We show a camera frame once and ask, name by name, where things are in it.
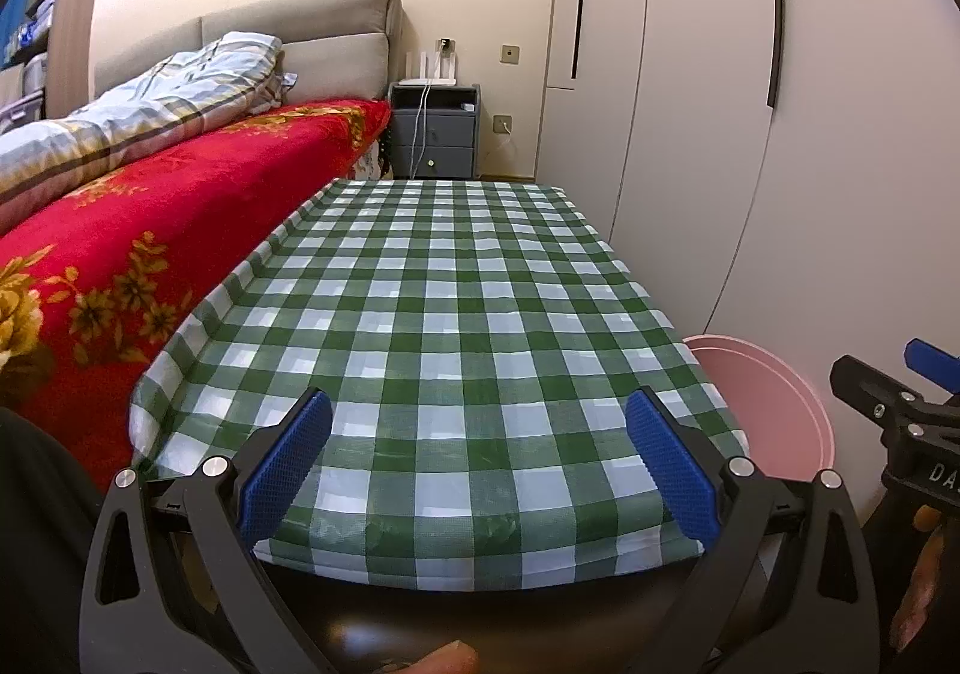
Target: red blanket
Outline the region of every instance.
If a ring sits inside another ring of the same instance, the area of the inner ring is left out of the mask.
[[[0,238],[0,405],[101,487],[131,458],[128,398],[186,314],[383,130],[386,102],[310,103],[78,188]]]

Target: person's leg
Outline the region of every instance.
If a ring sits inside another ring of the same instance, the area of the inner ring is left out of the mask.
[[[80,670],[80,591],[101,501],[100,492],[64,447],[0,409],[4,670]]]

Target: nightstand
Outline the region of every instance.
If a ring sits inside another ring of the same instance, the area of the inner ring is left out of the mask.
[[[390,122],[394,177],[475,177],[480,145],[480,87],[431,86],[418,124],[416,110],[423,94],[422,86],[390,85],[387,99],[394,108]],[[416,174],[411,175],[414,164]]]

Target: nightstand drawer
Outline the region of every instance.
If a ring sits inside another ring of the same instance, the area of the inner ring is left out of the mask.
[[[458,148],[473,147],[473,126],[476,121],[474,114],[457,113],[427,113],[426,116],[426,145],[457,146]],[[414,145],[414,129],[416,125],[416,111],[394,113],[394,141],[397,145]],[[416,148],[424,143],[424,116],[421,114],[419,128],[416,129]]]
[[[416,144],[416,153],[409,145],[392,150],[392,165],[397,178],[472,178],[473,149],[429,145],[419,161],[416,175],[410,175],[414,160],[421,156],[421,146]]]

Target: human hand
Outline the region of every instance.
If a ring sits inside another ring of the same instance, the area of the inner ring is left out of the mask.
[[[479,671],[480,658],[476,650],[464,642],[451,642],[405,669],[404,674],[477,674]]]
[[[944,528],[940,525],[942,514],[930,506],[921,506],[913,519],[913,527],[923,533],[933,531],[926,540],[923,551],[910,577],[910,586],[896,610],[890,625],[890,646],[897,652],[912,642],[926,623],[930,602],[936,594],[940,579],[940,559],[944,554]]]

